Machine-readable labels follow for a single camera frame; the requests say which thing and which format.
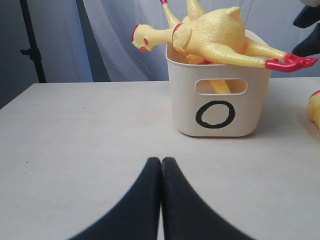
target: yellow rubber chicken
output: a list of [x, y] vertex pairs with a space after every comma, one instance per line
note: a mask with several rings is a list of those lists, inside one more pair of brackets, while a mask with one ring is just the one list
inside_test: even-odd
[[306, 107], [307, 114], [320, 130], [320, 90], [311, 95]]
[[[173, 28], [180, 24], [181, 22], [175, 17], [172, 13], [168, 0], [160, 0], [166, 19], [168, 21], [169, 27]], [[206, 14], [204, 7], [198, 2], [198, 0], [186, 0], [187, 12], [188, 15], [183, 19], [183, 23], [187, 23], [193, 20], [198, 19], [202, 15]], [[186, 62], [188, 64], [210, 64], [209, 61], [206, 61], [203, 57], [189, 54], [185, 56]], [[214, 92], [216, 94], [230, 94], [231, 91], [225, 80], [210, 80], [209, 81]]]
[[221, 8], [164, 30], [138, 24], [132, 33], [132, 44], [140, 51], [152, 51], [155, 45], [167, 43], [185, 56], [196, 55], [212, 63], [281, 72], [312, 67], [318, 60], [286, 53], [246, 37], [240, 13], [238, 6]]

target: white backdrop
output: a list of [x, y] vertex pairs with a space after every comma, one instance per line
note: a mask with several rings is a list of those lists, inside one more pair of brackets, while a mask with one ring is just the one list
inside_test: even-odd
[[[291, 52], [314, 29], [293, 26], [304, 7], [299, 0], [199, 0], [209, 12], [218, 8], [242, 7], [246, 28], [255, 32], [274, 48]], [[187, 15], [186, 0], [168, 0], [175, 16]], [[94, 36], [111, 81], [168, 80], [165, 44], [152, 52], [139, 52], [132, 45], [131, 34], [136, 24], [149, 24], [155, 29], [168, 28], [159, 0], [84, 0]], [[272, 77], [320, 76], [320, 67], [293, 73], [276, 72]]]

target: black light stand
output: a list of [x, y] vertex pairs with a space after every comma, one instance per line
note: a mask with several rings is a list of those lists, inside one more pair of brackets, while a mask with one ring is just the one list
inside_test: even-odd
[[37, 47], [36, 37], [34, 28], [32, 26], [30, 12], [27, 0], [20, 0], [21, 10], [23, 14], [23, 19], [25, 23], [26, 32], [28, 34], [30, 48], [28, 50], [20, 50], [23, 55], [27, 55], [33, 61], [36, 74], [38, 76], [39, 83], [44, 84], [46, 83], [46, 76], [45, 72], [41, 63], [41, 54]]

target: table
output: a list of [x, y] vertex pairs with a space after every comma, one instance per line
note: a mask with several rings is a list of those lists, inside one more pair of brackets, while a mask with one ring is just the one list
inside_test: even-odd
[[[272, 78], [256, 131], [195, 138], [167, 81], [34, 84], [0, 110], [0, 233], [67, 239], [126, 193], [148, 157], [175, 157], [198, 194], [257, 240], [320, 235], [320, 77]], [[163, 239], [159, 224], [159, 239]]]

